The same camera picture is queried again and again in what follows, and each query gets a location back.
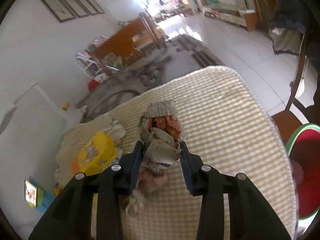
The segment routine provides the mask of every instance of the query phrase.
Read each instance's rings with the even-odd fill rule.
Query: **clutter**
[[[102,68],[95,60],[91,58],[88,51],[95,50],[102,44],[102,41],[95,40],[88,45],[88,47],[76,54],[76,64],[92,79],[103,72]]]
[[[150,66],[140,78],[144,86],[154,87],[157,85],[160,75],[161,71],[158,66]]]
[[[114,70],[122,70],[124,67],[122,66],[122,59],[119,55],[110,52],[107,54],[102,60],[102,63],[105,66],[109,66]]]
[[[108,120],[108,125],[98,131],[71,161],[70,168],[73,176],[78,172],[88,176],[101,173],[107,167],[119,162],[123,150],[116,146],[124,137],[125,130],[111,116],[106,114],[104,117]]]
[[[175,0],[174,1],[174,7],[176,8],[177,14],[183,14],[184,17],[188,17],[190,15],[193,15],[193,11],[191,8],[188,8],[182,0]]]
[[[142,114],[133,144],[143,143],[144,157],[135,190],[121,201],[127,215],[141,213],[148,196],[168,182],[165,170],[179,159],[185,137],[177,113],[176,103],[168,100],[150,103]]]
[[[205,17],[209,17],[209,18],[219,18],[220,17],[220,12],[218,12],[210,7],[206,7],[206,6],[204,6],[202,8],[202,13]]]
[[[97,74],[93,79],[99,83],[103,83],[108,79],[108,77],[105,73],[101,73]]]

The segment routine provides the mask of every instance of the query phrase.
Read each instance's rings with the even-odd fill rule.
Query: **crumpled newspaper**
[[[148,195],[155,193],[168,182],[165,169],[179,159],[180,142],[185,138],[184,128],[176,116],[177,113],[176,102],[168,100],[150,103],[147,111],[142,114],[132,149],[137,141],[142,141],[144,157],[135,190],[131,196],[122,199],[126,214],[141,213]],[[167,131],[150,126],[150,118],[160,116],[170,116],[167,120],[178,124],[180,134],[176,141]]]

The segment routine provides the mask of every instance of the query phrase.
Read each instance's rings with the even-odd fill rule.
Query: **wooden chair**
[[[313,97],[314,105],[305,107],[302,103],[300,103],[296,98],[296,93],[300,84],[300,80],[302,77],[302,73],[305,66],[306,61],[306,50],[307,50],[307,40],[308,40],[308,34],[309,34],[309,28],[307,28],[306,33],[303,35],[301,48],[300,48],[300,54],[299,54],[299,61],[298,61],[298,67],[296,76],[293,82],[293,86],[291,89],[291,95],[289,97],[288,103],[285,107],[285,110],[289,111],[290,107],[295,105],[300,112],[303,113],[305,118],[311,122],[316,123],[320,125],[320,76],[318,75],[318,81],[317,81],[317,89],[315,92],[315,95]]]
[[[279,112],[273,115],[271,118],[278,127],[279,134],[284,145],[287,144],[294,131],[302,125],[299,119],[288,110]]]

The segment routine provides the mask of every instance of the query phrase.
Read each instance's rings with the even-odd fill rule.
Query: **framed artwork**
[[[87,1],[77,0],[91,15],[99,14],[98,11]]]
[[[236,0],[238,7],[242,9],[247,9],[247,1],[246,0]]]
[[[61,0],[42,0],[52,14],[59,22],[66,22],[73,20],[76,17],[72,12],[62,3]]]
[[[63,0],[70,8],[74,11],[74,13],[79,17],[89,16],[89,12],[83,7],[78,0]]]
[[[24,181],[25,200],[34,208],[36,207],[37,191],[38,189],[29,180]]]
[[[104,10],[97,4],[95,0],[87,0],[99,14],[105,13]]]

